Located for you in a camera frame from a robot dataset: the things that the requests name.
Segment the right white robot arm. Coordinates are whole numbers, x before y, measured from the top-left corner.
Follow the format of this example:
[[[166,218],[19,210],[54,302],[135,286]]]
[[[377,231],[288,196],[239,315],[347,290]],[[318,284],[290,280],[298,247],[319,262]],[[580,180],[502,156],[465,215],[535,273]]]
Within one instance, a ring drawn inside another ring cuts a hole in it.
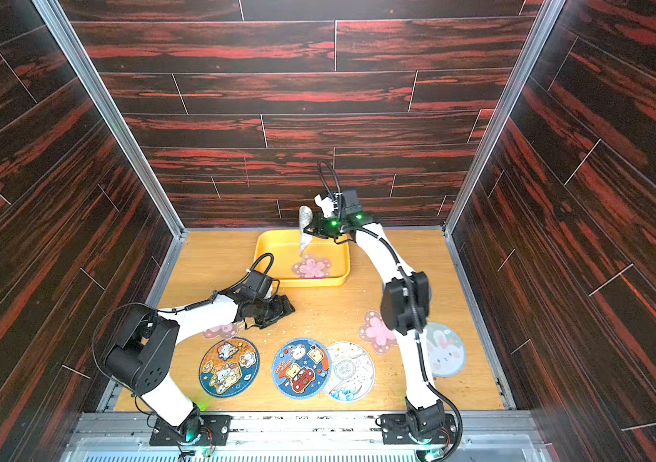
[[[459,408],[437,390],[432,377],[426,348],[432,298],[429,278],[400,257],[383,226],[362,207],[357,192],[341,187],[330,163],[319,161],[317,172],[326,194],[314,198],[319,211],[301,230],[336,244],[343,244],[345,237],[364,251],[379,273],[383,284],[380,316],[395,336],[406,379],[406,414],[399,430],[419,444],[444,436],[445,447],[437,457],[443,460],[458,450],[464,424]]]

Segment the white floral round coaster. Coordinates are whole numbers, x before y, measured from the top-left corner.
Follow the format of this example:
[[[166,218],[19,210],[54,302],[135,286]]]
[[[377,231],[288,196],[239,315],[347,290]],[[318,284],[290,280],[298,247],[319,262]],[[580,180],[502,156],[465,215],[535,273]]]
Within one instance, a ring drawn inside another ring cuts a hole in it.
[[[314,220],[314,212],[309,206],[303,205],[298,211],[298,225],[300,230],[300,255],[303,255],[307,247],[312,242],[312,235],[309,230],[312,228],[312,221]]]

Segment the yellow plastic storage box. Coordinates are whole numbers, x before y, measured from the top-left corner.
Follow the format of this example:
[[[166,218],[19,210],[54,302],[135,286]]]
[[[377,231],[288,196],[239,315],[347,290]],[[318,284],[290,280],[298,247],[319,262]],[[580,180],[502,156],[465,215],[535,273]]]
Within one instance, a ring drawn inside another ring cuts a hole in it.
[[[254,255],[274,256],[268,275],[279,279],[285,288],[322,288],[341,286],[350,275],[350,252],[347,244],[335,244],[331,240],[313,238],[304,254],[328,258],[332,261],[330,276],[322,279],[301,279],[292,272],[292,265],[301,260],[300,232],[296,229],[271,230],[260,234]]]

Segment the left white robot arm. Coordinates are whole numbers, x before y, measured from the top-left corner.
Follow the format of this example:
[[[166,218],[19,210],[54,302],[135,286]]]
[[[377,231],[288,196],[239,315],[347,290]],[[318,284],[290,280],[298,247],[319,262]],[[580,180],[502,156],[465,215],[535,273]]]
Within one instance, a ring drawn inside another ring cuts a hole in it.
[[[127,314],[104,348],[93,348],[97,368],[117,381],[157,414],[160,422],[190,443],[199,437],[201,412],[170,375],[181,342],[214,327],[251,319],[264,329],[294,312],[285,295],[271,289],[275,280],[250,271],[233,286],[214,291],[205,300],[172,309],[131,302],[118,309]]]

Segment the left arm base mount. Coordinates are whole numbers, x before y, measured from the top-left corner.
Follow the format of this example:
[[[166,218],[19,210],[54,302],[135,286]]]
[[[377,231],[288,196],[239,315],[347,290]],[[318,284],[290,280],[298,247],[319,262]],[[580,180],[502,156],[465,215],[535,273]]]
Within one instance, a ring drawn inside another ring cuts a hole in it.
[[[226,414],[191,415],[179,427],[158,417],[149,445],[151,447],[222,447],[227,444],[232,416]]]

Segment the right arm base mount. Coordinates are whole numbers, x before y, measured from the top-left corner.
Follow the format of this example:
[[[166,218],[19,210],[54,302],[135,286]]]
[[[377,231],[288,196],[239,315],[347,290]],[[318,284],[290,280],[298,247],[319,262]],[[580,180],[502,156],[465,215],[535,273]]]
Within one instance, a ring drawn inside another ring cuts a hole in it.
[[[375,423],[385,445],[448,445],[457,440],[458,416],[446,412],[443,403],[415,407],[406,403],[404,413],[380,415]]]

